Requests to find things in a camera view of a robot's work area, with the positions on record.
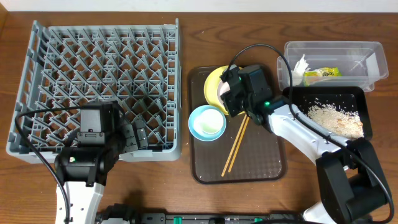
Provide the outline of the white cup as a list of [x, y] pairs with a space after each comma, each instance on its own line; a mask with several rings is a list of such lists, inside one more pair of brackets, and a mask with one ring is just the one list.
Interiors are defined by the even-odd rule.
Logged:
[[202, 134], [216, 134], [224, 125], [224, 116], [216, 109], [202, 111], [194, 121], [193, 128]]

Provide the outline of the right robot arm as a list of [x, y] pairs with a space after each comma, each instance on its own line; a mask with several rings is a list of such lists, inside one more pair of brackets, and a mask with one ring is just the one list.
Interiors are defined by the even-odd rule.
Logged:
[[323, 128], [293, 104], [299, 87], [289, 87], [288, 97], [274, 98], [267, 85], [223, 83], [218, 95], [231, 116], [245, 112], [257, 125], [293, 144], [316, 166], [320, 202], [306, 209], [303, 223], [355, 223], [389, 206], [394, 217], [391, 191], [372, 144], [354, 141]]

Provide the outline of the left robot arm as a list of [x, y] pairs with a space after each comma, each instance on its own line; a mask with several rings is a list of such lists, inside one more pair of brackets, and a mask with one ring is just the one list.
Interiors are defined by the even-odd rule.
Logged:
[[65, 205], [57, 205], [57, 223], [94, 223], [108, 172], [121, 155], [148, 146], [145, 122], [130, 122], [115, 101], [83, 106], [80, 121], [76, 146], [55, 158], [57, 196], [67, 196]]

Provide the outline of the yellow green snack wrapper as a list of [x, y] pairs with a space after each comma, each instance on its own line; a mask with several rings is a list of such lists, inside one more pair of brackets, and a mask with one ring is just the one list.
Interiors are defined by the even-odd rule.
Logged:
[[335, 68], [318, 68], [312, 71], [306, 71], [303, 75], [303, 83], [305, 86], [331, 79], [333, 77], [342, 77], [342, 73], [337, 67]]

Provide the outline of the pink bowl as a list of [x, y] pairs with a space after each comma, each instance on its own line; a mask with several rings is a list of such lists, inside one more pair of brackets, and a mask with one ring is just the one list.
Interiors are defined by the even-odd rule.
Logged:
[[224, 101], [221, 99], [221, 95], [224, 93], [230, 91], [230, 87], [228, 82], [223, 82], [222, 80], [219, 82], [218, 87], [217, 87], [217, 98], [219, 103], [223, 106]]

